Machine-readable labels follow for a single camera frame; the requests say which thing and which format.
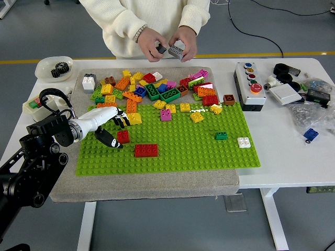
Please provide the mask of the person's left hand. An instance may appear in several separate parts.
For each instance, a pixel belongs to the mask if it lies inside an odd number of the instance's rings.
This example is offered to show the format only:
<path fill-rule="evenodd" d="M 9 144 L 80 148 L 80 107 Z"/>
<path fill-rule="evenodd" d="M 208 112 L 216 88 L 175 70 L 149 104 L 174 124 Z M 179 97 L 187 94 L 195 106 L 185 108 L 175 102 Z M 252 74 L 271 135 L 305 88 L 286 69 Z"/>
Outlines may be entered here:
<path fill-rule="evenodd" d="M 181 62 L 193 59 L 197 54 L 196 32 L 188 26 L 180 26 L 169 40 L 169 46 L 173 46 L 179 40 L 185 45 Z"/>

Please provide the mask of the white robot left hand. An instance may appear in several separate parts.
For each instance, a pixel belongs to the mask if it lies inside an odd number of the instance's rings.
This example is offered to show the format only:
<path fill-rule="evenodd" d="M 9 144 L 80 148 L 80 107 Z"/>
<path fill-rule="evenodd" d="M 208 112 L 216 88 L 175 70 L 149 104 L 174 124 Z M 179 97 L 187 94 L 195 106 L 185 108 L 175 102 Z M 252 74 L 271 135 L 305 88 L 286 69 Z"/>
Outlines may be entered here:
<path fill-rule="evenodd" d="M 122 149 L 123 145 L 119 143 L 112 134 L 102 128 L 102 125 L 113 120 L 115 125 L 122 129 L 126 125 L 130 126 L 130 121 L 123 110 L 118 107 L 102 107 L 95 108 L 86 114 L 80 116 L 78 119 L 73 119 L 73 126 L 76 124 L 77 140 L 84 139 L 89 132 L 94 132 L 95 137 L 108 147 Z"/>

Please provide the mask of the person's right hand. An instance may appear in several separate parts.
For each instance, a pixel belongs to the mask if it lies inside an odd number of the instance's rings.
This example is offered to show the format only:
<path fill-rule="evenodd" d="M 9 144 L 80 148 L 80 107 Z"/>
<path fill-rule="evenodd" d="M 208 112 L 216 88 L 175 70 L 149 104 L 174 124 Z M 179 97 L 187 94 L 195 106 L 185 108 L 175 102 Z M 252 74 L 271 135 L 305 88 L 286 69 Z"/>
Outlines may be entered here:
<path fill-rule="evenodd" d="M 138 36 L 137 43 L 149 62 L 158 62 L 164 57 L 164 55 L 159 53 L 156 49 L 155 42 L 157 41 L 161 43 L 163 47 L 168 47 L 165 38 L 151 28 L 144 28 Z"/>

